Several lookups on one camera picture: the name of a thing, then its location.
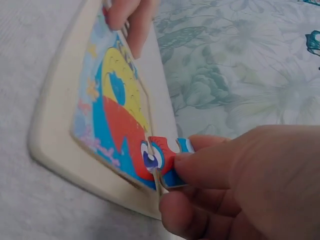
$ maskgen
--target wooden puzzle frame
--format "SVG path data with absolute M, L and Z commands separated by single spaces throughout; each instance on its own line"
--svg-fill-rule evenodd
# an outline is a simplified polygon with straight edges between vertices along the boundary
M 156 192 L 138 190 L 87 154 L 70 135 L 82 59 L 100 5 L 101 0 L 86 1 L 68 28 L 39 97 L 30 128 L 28 147 L 37 161 L 77 186 L 125 208 L 160 219 Z M 156 112 L 151 111 L 153 132 L 174 142 L 177 138 L 175 118 L 153 29 L 151 34 L 153 43 L 145 50 L 149 53 L 149 58 L 143 61 L 142 57 L 140 62 L 148 65 L 146 69 L 151 69 L 149 73 L 143 72 L 142 75 L 153 76 L 154 82 L 162 83 L 161 87 L 155 89 L 155 92 L 163 90 L 161 103 L 150 99 L 150 104 L 162 104 L 157 106 Z M 160 79 L 155 79 L 155 72 Z

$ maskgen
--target person's hand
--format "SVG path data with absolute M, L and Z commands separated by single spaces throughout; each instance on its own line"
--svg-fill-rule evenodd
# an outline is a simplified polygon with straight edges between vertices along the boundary
M 320 239 L 320 127 L 262 126 L 190 138 L 175 158 L 189 184 L 162 196 L 164 227 L 188 240 Z
M 158 1 L 113 0 L 111 8 L 108 10 L 107 21 L 112 30 L 120 30 L 128 20 L 130 27 L 126 40 L 135 59 L 140 57 L 148 37 Z

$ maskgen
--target fingernail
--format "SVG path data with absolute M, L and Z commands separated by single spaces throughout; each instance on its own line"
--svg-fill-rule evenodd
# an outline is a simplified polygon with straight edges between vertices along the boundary
M 191 154 L 192 154 L 192 153 L 190 153 L 190 152 L 177 153 L 177 154 L 175 155 L 174 160 L 175 160 L 175 161 L 183 161 L 183 160 L 187 159 Z

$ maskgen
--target floral fabric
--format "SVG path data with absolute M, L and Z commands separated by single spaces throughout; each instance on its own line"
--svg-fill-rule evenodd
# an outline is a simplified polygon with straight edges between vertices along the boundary
M 155 27 L 179 137 L 320 124 L 320 7 L 308 2 L 162 0 Z

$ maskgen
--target cartoon eye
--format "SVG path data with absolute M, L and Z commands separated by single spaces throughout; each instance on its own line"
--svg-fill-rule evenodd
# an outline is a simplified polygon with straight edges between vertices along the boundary
M 165 156 L 161 150 L 155 143 L 152 143 L 153 151 L 154 151 L 154 157 L 157 160 L 157 167 L 159 169 L 162 169 L 165 165 Z
M 144 153 L 148 153 L 148 143 L 146 143 L 145 141 L 143 141 L 143 142 L 141 143 L 140 150 L 141 150 L 142 156 L 144 155 Z
M 153 155 L 148 153 L 148 144 L 146 142 L 143 141 L 141 143 L 140 150 L 141 150 L 144 166 L 149 172 L 152 172 L 152 170 L 158 166 L 157 159 Z

